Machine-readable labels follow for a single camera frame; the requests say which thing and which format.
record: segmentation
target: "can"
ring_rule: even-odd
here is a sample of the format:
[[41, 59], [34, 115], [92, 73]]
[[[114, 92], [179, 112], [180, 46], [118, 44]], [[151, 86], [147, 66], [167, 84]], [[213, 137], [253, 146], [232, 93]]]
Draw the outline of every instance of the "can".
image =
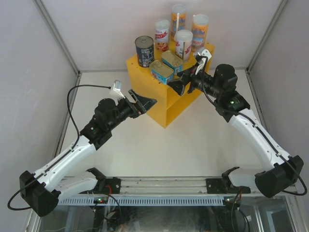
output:
[[[175, 4], [171, 10], [171, 27], [170, 27], [170, 38], [175, 41], [176, 32], [184, 29], [185, 18], [187, 8], [182, 4]], [[177, 25], [177, 14], [179, 14], [178, 25]]]
[[193, 33], [189, 30], [179, 30], [176, 33], [176, 55], [186, 63], [189, 61]]
[[183, 60], [176, 56], [171, 51], [162, 53], [162, 62], [174, 70], [174, 75], [183, 70]]
[[155, 24], [155, 48], [160, 52], [169, 49], [169, 26], [168, 20], [159, 20]]
[[151, 76], [162, 84], [167, 85], [168, 82], [173, 80], [174, 70], [161, 61], [155, 60], [150, 64], [149, 68]]
[[154, 40], [147, 35], [143, 35], [135, 40], [135, 46], [139, 65], [149, 67], [155, 59]]
[[203, 47], [206, 41], [206, 35], [208, 30], [208, 17], [204, 14], [197, 14], [193, 17], [192, 22], [192, 51], [195, 52], [199, 48]]

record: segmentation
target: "white table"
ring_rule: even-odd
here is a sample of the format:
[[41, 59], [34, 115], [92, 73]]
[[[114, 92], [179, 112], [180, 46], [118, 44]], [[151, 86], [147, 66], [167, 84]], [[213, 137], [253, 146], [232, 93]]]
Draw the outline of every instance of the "white table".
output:
[[[258, 117], [245, 71], [237, 70], [236, 74], [238, 92]], [[122, 92], [128, 96], [128, 72], [87, 72], [80, 84], [110, 86], [115, 79], [122, 81]], [[98, 102], [108, 97], [107, 89], [78, 89], [72, 113], [79, 130], [89, 122]], [[75, 140], [76, 130], [70, 122], [63, 148]], [[106, 144], [80, 162], [70, 175], [96, 167], [106, 176], [219, 176], [234, 166], [262, 168], [242, 135], [200, 95], [166, 129], [148, 115], [128, 118], [112, 131]]]

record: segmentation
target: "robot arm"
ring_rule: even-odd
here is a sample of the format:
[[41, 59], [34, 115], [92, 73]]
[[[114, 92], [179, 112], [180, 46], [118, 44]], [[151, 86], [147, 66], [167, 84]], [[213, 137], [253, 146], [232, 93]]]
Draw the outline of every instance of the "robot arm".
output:
[[105, 176], [95, 168], [79, 177], [64, 177], [77, 163], [106, 143], [112, 130], [122, 121], [128, 117], [137, 118], [156, 104], [156, 100], [142, 97], [133, 90], [129, 93], [136, 102], [130, 102], [120, 87], [119, 81], [111, 87], [111, 94], [117, 96], [118, 104], [110, 98], [101, 100], [90, 122], [80, 131], [77, 142], [33, 174], [25, 171], [20, 175], [21, 196], [40, 217], [50, 213], [59, 200], [91, 190], [104, 179]]
[[291, 157], [269, 135], [258, 122], [250, 105], [236, 91], [237, 76], [231, 65], [220, 64], [214, 76], [204, 72], [206, 62], [211, 54], [205, 48], [194, 53], [197, 59], [195, 66], [178, 73], [180, 79], [169, 85], [179, 94], [184, 93], [185, 86], [190, 83], [188, 93], [198, 89], [216, 100], [209, 101], [215, 106], [219, 115], [236, 128], [251, 145], [258, 156], [263, 170], [244, 170], [232, 168], [223, 174], [226, 188], [233, 186], [247, 186], [258, 188], [267, 197], [272, 197], [291, 186], [297, 181], [303, 161], [299, 156]]

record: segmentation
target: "yellow box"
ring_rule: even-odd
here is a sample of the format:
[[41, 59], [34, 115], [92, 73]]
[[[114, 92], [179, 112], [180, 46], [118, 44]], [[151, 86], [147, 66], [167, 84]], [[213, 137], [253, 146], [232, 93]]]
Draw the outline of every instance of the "yellow box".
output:
[[[175, 42], [170, 41], [169, 45], [169, 49], [175, 53]], [[205, 45], [205, 48], [208, 49], [213, 56], [215, 46], [208, 43]], [[161, 60], [161, 55], [162, 52], [154, 49], [154, 59]], [[209, 70], [211, 60], [212, 59], [208, 61], [205, 71]], [[183, 70], [195, 65], [196, 62], [193, 53], [191, 53], [189, 61], [183, 65]], [[190, 86], [189, 83], [185, 88], [185, 93], [179, 96], [170, 86], [161, 84], [154, 79], [150, 74], [149, 68], [142, 68], [139, 66], [137, 55], [128, 59], [126, 61], [126, 66], [134, 91], [142, 96], [157, 100], [157, 104], [155, 104], [147, 114], [164, 128], [201, 94], [201, 91], [197, 89], [187, 94]]]

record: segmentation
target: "clear plastic lid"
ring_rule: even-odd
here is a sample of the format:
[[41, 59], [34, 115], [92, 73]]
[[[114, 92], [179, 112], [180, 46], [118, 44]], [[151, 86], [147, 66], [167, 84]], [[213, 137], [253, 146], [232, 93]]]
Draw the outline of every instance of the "clear plastic lid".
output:
[[193, 22], [194, 24], [197, 25], [207, 25], [209, 22], [209, 18], [207, 17], [207, 15], [204, 14], [197, 14], [193, 17]]
[[175, 38], [181, 41], [191, 41], [193, 39], [193, 33], [190, 30], [179, 30]]
[[156, 29], [163, 30], [163, 29], [168, 29], [170, 26], [170, 23], [166, 19], [160, 19], [155, 22], [154, 26]]
[[177, 13], [180, 13], [180, 14], [183, 14], [187, 11], [187, 8], [185, 5], [182, 5], [182, 4], [175, 4], [172, 6], [172, 12], [177, 14]]

